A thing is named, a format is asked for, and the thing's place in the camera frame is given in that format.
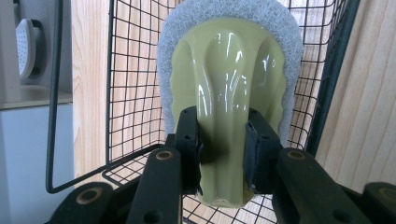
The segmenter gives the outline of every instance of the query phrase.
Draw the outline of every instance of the wire basket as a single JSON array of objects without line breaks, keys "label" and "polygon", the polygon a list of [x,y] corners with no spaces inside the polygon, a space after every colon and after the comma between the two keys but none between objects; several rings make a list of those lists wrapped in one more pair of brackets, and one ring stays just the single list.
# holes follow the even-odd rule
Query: wire basket
[{"label": "wire basket", "polygon": [[[304,41],[289,144],[315,153],[359,1],[279,2],[290,9]],[[156,50],[163,22],[176,5],[175,0],[110,3],[106,163],[118,165],[103,176],[119,186],[142,175],[149,152],[165,141]],[[276,223],[276,216],[271,195],[258,195],[241,209],[207,207],[185,196],[183,221]]]}]

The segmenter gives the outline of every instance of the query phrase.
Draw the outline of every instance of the light wood grain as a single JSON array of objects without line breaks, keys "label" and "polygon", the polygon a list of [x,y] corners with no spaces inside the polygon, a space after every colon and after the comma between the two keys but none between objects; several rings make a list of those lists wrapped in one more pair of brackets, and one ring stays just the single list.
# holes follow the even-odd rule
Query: light wood grain
[{"label": "light wood grain", "polygon": [[108,2],[72,0],[76,176],[105,164]]},{"label": "light wood grain", "polygon": [[318,149],[332,178],[357,191],[396,183],[395,12],[395,1],[361,1]]}]

